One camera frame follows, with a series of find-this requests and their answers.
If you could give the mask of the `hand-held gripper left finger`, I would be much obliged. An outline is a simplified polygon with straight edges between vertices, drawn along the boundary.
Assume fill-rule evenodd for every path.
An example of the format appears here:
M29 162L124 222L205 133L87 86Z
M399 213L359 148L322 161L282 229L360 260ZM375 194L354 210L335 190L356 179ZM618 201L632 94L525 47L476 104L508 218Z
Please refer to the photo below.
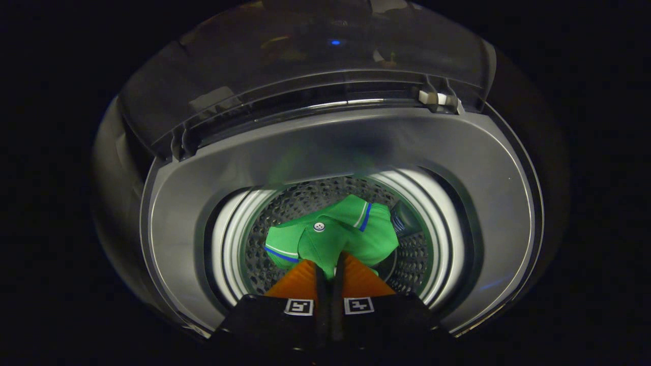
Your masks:
M265 294L246 295L209 338L244 352L310 352L329 343L332 297L324 271L302 260Z

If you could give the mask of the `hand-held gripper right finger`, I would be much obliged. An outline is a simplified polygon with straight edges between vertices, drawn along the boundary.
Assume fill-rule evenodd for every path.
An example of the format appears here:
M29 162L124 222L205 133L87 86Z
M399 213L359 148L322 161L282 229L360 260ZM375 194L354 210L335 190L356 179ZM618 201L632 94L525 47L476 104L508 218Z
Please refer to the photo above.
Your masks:
M416 294L396 292L342 253L333 283L332 342L350 350L421 352L454 337Z

